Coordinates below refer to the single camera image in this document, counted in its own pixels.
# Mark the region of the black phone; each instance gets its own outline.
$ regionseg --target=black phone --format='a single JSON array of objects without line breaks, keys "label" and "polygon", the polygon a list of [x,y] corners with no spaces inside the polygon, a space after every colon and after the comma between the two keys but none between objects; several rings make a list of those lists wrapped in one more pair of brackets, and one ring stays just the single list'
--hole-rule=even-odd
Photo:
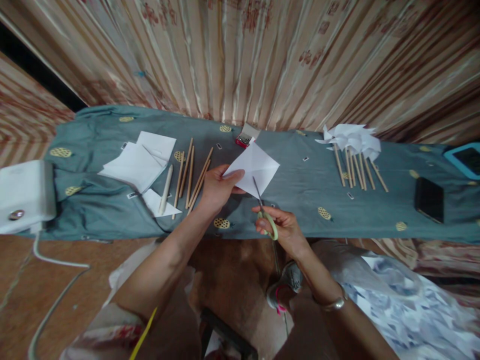
[{"label": "black phone", "polygon": [[444,189],[419,177],[415,188],[415,209],[436,223],[444,223]]}]

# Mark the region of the metal button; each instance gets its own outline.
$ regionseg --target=metal button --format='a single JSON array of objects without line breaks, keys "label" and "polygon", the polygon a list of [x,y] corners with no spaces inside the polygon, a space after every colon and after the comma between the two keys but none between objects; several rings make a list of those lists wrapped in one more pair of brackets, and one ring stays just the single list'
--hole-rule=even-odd
[{"label": "metal button", "polygon": [[8,220],[15,221],[15,220],[20,219],[23,215],[25,215],[25,211],[23,211],[23,210],[15,210],[15,211],[12,211],[12,212],[10,213],[10,215],[8,216]]}]

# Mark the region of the power cord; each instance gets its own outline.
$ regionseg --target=power cord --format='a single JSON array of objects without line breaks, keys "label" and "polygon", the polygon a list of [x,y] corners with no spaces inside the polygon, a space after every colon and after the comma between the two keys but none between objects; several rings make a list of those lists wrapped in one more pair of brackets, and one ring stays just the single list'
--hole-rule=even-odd
[{"label": "power cord", "polygon": [[35,255],[36,258],[43,260],[48,263],[53,263],[53,264],[58,264],[58,265],[64,265],[64,266],[71,266],[71,267],[76,267],[76,268],[84,268],[85,270],[77,274],[71,281],[70,283],[66,286],[65,289],[61,292],[60,296],[55,300],[53,305],[51,306],[50,310],[46,313],[45,317],[41,321],[40,325],[36,329],[35,335],[33,335],[33,338],[31,339],[30,345],[28,347],[28,360],[37,360],[37,356],[35,355],[36,349],[37,349],[37,342],[40,338],[40,335],[42,334],[42,331],[45,328],[45,325],[50,319],[50,316],[52,313],[55,311],[57,305],[62,301],[62,298],[65,296],[65,294],[69,291],[69,289],[72,287],[72,285],[77,281],[77,279],[82,276],[84,273],[90,270],[90,265],[88,264],[82,264],[78,262],[68,262],[68,261],[61,261],[61,260],[56,260],[52,259],[46,256],[43,256],[39,252],[39,242],[40,242],[40,234],[44,230],[45,224],[43,222],[39,222],[35,225],[33,225],[30,228],[30,232],[32,234],[35,234],[35,241],[33,242],[33,254]]}]

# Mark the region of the woman's left hand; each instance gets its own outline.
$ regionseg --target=woman's left hand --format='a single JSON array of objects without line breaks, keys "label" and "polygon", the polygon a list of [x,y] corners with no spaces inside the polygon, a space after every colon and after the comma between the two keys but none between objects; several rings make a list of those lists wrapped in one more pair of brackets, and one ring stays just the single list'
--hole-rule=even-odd
[{"label": "woman's left hand", "polygon": [[245,191],[235,186],[244,177],[245,170],[236,170],[227,177],[222,177],[229,166],[220,165],[207,171],[199,206],[218,214],[231,194],[245,194]]}]

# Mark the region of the sneaker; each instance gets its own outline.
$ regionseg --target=sneaker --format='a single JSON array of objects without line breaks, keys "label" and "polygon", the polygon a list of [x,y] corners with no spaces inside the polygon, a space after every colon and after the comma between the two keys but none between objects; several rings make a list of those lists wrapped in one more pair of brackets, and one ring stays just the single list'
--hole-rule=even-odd
[{"label": "sneaker", "polygon": [[302,289],[302,281],[304,275],[300,271],[295,261],[289,261],[281,272],[281,278],[266,291],[266,302],[272,309],[276,309],[278,314],[287,311],[278,301],[278,291],[281,288],[289,287],[295,293],[299,293]]}]

